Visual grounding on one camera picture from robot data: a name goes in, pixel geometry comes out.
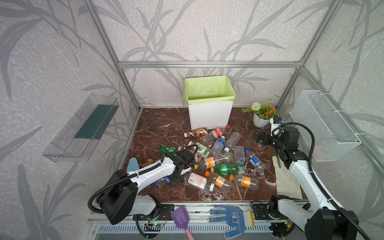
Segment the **pink label square bottle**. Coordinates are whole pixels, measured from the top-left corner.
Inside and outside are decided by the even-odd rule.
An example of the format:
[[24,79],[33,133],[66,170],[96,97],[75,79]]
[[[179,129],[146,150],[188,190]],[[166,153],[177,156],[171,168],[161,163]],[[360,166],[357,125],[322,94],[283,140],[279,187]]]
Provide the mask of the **pink label square bottle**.
[[209,190],[210,192],[214,191],[214,186],[215,186],[213,183],[211,183],[211,181],[208,178],[193,172],[190,172],[188,174],[186,185],[195,187],[200,190]]

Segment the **blue label Pocari bottle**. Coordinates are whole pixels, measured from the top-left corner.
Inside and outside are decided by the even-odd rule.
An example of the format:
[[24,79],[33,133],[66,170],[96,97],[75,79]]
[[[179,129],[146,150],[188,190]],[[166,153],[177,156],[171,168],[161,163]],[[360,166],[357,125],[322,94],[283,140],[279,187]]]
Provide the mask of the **blue label Pocari bottle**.
[[223,149],[225,148],[225,145],[226,145],[225,136],[221,136],[217,138],[211,149],[211,156],[220,155]]

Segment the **small blue label bottle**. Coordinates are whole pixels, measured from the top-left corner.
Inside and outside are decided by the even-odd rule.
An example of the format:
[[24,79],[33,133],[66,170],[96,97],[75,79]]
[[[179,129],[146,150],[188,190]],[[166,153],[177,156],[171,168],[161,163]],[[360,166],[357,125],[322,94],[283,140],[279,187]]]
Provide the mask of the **small blue label bottle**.
[[244,149],[246,160],[254,167],[254,169],[263,174],[266,168],[266,164],[257,157],[256,153],[250,151],[248,148]]

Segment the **square clear plastic bottle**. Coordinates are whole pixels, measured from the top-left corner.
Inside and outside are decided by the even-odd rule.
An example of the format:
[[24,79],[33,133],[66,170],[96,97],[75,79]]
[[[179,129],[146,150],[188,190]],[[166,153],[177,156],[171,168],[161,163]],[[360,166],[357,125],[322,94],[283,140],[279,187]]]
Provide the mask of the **square clear plastic bottle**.
[[245,163],[245,152],[244,152],[244,147],[243,146],[235,146],[234,148],[234,157],[235,157],[235,162],[237,164],[244,164]]

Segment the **clear unlabelled plastic bottle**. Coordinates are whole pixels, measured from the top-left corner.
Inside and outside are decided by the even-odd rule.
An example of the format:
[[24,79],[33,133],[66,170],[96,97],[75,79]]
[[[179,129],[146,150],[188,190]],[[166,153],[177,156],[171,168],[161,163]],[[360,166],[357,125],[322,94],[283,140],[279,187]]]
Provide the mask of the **clear unlabelled plastic bottle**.
[[240,139],[241,139],[241,134],[239,132],[232,133],[231,136],[226,141],[225,148],[223,149],[224,153],[228,153],[232,151],[237,145],[237,143],[240,141]]

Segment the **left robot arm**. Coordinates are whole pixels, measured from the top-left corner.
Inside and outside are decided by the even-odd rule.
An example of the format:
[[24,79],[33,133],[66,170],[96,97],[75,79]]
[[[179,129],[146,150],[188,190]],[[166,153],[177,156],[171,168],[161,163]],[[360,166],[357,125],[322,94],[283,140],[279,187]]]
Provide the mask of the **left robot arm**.
[[197,150],[191,152],[195,146],[165,153],[159,161],[136,171],[114,172],[106,185],[89,198],[89,210],[104,214],[112,225],[129,216],[136,220],[139,215],[157,218],[161,214],[160,201],[152,195],[140,196],[139,193],[163,178],[167,178],[173,187],[183,184],[184,175],[195,164]]

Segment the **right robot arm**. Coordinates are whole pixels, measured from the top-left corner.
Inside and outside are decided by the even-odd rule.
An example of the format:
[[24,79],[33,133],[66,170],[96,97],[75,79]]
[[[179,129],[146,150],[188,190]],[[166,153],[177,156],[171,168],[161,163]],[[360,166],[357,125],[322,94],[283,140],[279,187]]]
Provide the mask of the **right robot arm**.
[[[305,129],[311,137],[308,154],[298,149],[298,127]],[[295,122],[285,123],[270,133],[257,133],[256,141],[275,148],[284,166],[299,182],[312,208],[309,212],[287,196],[272,196],[267,205],[271,219],[291,220],[308,240],[354,240],[358,234],[365,240],[369,239],[359,226],[358,216],[345,210],[315,173],[312,160],[316,140],[308,127]]]

